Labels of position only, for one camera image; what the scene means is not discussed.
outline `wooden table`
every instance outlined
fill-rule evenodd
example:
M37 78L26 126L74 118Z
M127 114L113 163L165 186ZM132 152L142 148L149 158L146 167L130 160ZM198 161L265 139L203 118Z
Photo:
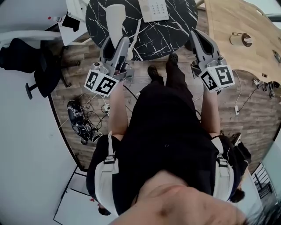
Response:
M209 35L232 69L245 70L264 82L281 84L281 64L272 50L281 55L281 30L255 5L243 0L205 0ZM229 42L233 32L247 33L251 47Z

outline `white wall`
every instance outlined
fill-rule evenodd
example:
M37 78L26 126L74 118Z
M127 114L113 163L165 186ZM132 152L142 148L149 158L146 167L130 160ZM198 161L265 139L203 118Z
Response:
M34 76L0 68L0 223L57 225L52 219L76 164L48 98L35 89L29 100L25 83Z
M114 214L101 215L97 202L90 199L87 195L68 189L55 220L63 225L108 225L117 218Z
M0 5L0 33L12 30L46 30L55 22L51 16L64 16L65 0L5 0Z
M263 165L270 177L278 198L281 200L281 132L263 159Z
M281 6L276 0L246 0L260 8L265 14L281 14Z

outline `white harness strap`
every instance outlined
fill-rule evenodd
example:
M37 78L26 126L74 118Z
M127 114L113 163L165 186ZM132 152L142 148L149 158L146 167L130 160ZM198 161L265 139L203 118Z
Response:
M108 134L108 157L99 163L95 170L95 194L97 200L108 211L118 216L112 193L112 175L119 172L118 159L112 147L112 134Z
M216 177L215 177L215 187L213 196L227 201L230 197L233 183L234 183L234 173L228 162L222 157L223 145L219 137L212 140L212 143L219 150L216 162Z

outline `strap buckle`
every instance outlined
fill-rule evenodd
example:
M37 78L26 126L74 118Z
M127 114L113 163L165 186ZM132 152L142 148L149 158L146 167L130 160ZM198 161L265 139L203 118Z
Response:
M216 160L219 164L219 167L226 167L226 168L228 167L227 161L223 157L218 157Z
M115 163L115 155L109 155L108 157L106 157L106 159L104 160L104 164L114 164Z

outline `black marble table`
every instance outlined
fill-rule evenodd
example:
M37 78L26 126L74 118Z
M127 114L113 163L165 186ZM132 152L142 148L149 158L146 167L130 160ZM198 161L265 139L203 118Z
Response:
M112 4L123 4L126 19L123 34L132 43L138 20L140 32L133 49L133 60L152 60L176 51L189 40L189 32L197 24L195 0L166 0L169 20L144 23L138 0L90 0L86 11L88 32L99 47L109 36L105 9Z

